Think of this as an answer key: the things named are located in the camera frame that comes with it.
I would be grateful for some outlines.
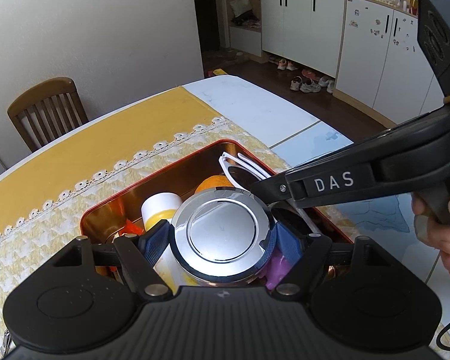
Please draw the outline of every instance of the sunglasses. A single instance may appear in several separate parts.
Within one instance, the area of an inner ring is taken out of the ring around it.
[[[236,158],[224,151],[219,157],[218,163],[228,181],[235,188],[240,188],[241,190],[249,191],[250,186],[255,181],[265,180],[270,177],[263,168],[241,153],[238,153],[238,158]]]

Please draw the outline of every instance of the doorway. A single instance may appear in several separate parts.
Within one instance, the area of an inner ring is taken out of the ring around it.
[[[202,53],[220,49],[217,5],[215,0],[194,0],[198,36]]]

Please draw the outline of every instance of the metallic jar lid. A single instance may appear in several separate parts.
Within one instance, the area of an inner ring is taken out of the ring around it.
[[[275,247],[267,206],[238,188],[209,188],[191,196],[175,212],[172,225],[175,258],[212,285],[251,281]]]

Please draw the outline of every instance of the dining table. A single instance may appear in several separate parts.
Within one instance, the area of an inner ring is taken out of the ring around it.
[[[147,97],[54,140],[0,175],[0,346],[7,295],[80,235],[90,207],[221,139],[237,141],[275,172],[353,144],[302,108],[229,75]],[[430,280],[438,251],[416,239],[409,194],[318,209],[350,240],[370,236]],[[440,299],[449,316],[446,296]],[[443,341],[450,345],[450,335]]]

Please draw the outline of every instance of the chair backrest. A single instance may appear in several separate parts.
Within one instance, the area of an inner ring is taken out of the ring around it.
[[[88,122],[72,79],[49,79],[20,95],[8,117],[31,151]]]

